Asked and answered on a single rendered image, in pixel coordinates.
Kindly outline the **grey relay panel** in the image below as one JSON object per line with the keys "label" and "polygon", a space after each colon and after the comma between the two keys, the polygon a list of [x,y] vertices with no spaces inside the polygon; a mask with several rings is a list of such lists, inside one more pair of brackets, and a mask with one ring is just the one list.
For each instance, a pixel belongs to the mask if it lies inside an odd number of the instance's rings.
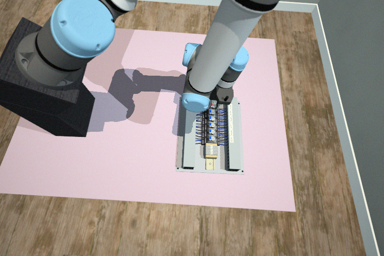
{"label": "grey relay panel", "polygon": [[216,110],[215,143],[208,143],[208,111],[188,111],[181,98],[176,171],[244,175],[240,101]]}

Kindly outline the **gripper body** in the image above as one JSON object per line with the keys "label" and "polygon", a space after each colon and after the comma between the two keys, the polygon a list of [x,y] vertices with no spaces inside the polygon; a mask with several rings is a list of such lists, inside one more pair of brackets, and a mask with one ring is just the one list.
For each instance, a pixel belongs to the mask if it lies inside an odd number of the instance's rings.
{"label": "gripper body", "polygon": [[223,80],[219,80],[216,87],[210,94],[210,100],[216,100],[218,104],[230,105],[234,97],[233,85],[236,81],[228,83]]}

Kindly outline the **grey relay with blue button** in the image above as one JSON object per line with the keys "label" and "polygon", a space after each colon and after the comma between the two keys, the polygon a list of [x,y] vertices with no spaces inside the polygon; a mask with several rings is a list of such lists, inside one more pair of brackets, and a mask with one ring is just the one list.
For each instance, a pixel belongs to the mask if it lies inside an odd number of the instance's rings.
{"label": "grey relay with blue button", "polygon": [[215,135],[216,134],[216,129],[215,128],[209,128],[208,130],[208,136],[209,135]]}
{"label": "grey relay with blue button", "polygon": [[215,143],[216,136],[215,135],[209,135],[208,136],[208,143]]}
{"label": "grey relay with blue button", "polygon": [[208,116],[209,115],[215,115],[215,114],[216,114],[216,109],[209,109]]}
{"label": "grey relay with blue button", "polygon": [[208,129],[209,128],[216,128],[216,122],[209,122],[208,123]]}
{"label": "grey relay with blue button", "polygon": [[209,122],[215,122],[216,121],[216,115],[209,115],[208,117],[208,123]]}

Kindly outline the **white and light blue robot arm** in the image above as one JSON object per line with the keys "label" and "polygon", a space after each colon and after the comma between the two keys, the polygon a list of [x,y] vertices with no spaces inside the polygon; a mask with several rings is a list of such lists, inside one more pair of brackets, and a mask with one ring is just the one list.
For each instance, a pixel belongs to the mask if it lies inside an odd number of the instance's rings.
{"label": "white and light blue robot arm", "polygon": [[[187,43],[182,106],[207,110],[219,80],[238,79],[249,60],[243,47],[263,13],[280,0],[222,0],[203,44]],[[62,89],[73,84],[84,65],[103,53],[114,39],[116,19],[137,0],[62,0],[40,31],[24,37],[15,51],[20,72],[32,83]]]}

